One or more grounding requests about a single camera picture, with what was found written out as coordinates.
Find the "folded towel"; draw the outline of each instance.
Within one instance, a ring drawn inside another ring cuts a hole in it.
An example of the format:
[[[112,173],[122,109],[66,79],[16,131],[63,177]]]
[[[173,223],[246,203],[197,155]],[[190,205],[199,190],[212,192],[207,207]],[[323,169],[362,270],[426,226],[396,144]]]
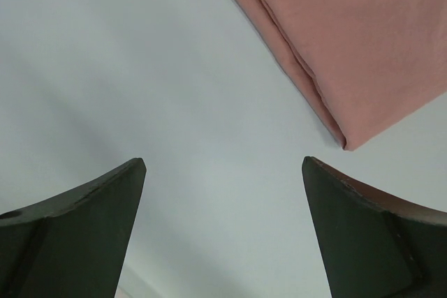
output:
[[[447,0],[237,0],[343,148],[447,91]]]

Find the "white surface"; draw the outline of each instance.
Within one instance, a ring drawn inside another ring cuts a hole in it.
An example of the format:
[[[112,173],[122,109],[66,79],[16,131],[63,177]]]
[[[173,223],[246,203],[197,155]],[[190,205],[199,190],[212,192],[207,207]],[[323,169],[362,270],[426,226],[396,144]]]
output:
[[[446,95],[344,152],[233,0],[0,0],[0,79],[0,210],[143,157],[126,266],[163,298],[328,298],[306,155],[447,210]]]

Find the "cloth fold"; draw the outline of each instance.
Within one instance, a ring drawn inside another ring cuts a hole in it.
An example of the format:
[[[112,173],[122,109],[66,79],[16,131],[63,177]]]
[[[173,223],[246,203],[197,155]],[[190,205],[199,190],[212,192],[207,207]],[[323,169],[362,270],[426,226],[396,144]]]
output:
[[[447,91],[447,0],[237,0],[343,148]]]

